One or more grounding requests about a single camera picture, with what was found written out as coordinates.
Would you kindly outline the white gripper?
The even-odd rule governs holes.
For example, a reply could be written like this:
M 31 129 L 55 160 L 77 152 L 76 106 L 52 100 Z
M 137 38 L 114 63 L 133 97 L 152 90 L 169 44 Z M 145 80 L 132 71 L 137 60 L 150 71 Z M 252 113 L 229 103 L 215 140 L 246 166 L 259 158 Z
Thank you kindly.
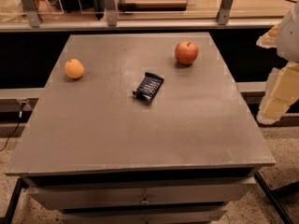
M 299 2 L 284 16 L 280 25 L 274 25 L 260 36 L 256 45 L 271 49 L 277 47 L 279 57 L 289 61 L 282 69 L 273 68 L 266 82 L 265 95 L 256 119 L 264 125 L 279 121 L 299 100 Z

